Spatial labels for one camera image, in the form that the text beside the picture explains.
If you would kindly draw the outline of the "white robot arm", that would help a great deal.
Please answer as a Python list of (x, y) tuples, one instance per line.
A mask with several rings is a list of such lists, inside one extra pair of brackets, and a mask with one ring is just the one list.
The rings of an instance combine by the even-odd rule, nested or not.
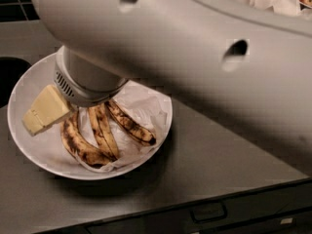
[(310, 172), (309, 21), (232, 0), (32, 2), (60, 41), (55, 80), (72, 103), (100, 103), (133, 80)]

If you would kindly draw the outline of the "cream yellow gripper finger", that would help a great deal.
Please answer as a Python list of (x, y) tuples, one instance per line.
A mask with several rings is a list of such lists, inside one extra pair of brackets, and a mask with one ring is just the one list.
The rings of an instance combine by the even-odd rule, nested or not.
[(22, 123), (32, 136), (36, 136), (44, 130), (44, 126), (41, 124), (39, 118), (31, 110), (25, 112)]

